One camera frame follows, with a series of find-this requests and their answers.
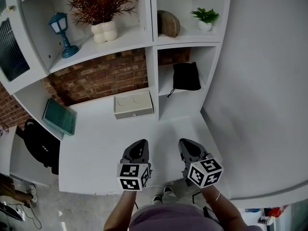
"brick wall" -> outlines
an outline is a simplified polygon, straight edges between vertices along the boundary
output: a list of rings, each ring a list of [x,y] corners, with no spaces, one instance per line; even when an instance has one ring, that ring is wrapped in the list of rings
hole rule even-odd
[[[177,64],[189,61],[191,48],[172,48],[158,51],[158,65]]]
[[[159,64],[187,62],[190,48],[160,50]],[[50,74],[42,83],[65,106],[148,87],[144,48],[122,51]]]
[[[28,112],[22,108],[13,96],[9,95],[0,83],[0,125],[3,128],[18,125],[24,130],[25,121],[31,118]]]

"table lamp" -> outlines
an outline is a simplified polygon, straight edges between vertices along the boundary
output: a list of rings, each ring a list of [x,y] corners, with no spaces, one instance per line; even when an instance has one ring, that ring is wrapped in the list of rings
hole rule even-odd
[[[65,35],[65,31],[67,30],[67,14],[56,12],[51,20],[48,23],[56,34],[60,34],[63,39],[65,50],[62,52],[63,58],[71,57],[75,55],[79,48],[77,45],[71,45]]]

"bracelet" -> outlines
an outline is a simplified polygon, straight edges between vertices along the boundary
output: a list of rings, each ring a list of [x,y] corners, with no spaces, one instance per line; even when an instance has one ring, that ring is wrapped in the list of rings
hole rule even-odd
[[[215,202],[219,199],[220,195],[221,195],[221,193],[219,192],[217,198],[216,198],[213,202],[210,202],[210,203],[209,203],[209,202],[207,201],[207,203],[208,203],[209,205],[215,203]]]

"white desk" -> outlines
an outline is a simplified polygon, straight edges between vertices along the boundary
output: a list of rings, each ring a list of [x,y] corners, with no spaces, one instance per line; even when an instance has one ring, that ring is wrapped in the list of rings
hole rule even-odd
[[[77,112],[75,134],[64,136],[60,147],[59,188],[63,192],[119,193],[117,164],[134,142],[149,142],[153,170],[147,187],[182,178],[185,164],[178,148],[181,138],[202,144],[221,160],[219,151],[198,113],[187,118],[157,121],[154,115],[116,120],[113,97],[71,106]]]

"teal book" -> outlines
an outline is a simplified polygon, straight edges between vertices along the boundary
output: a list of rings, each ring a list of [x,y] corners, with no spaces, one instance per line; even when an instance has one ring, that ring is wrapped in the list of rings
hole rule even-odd
[[[42,120],[69,136],[75,133],[76,115],[53,98],[48,99]]]

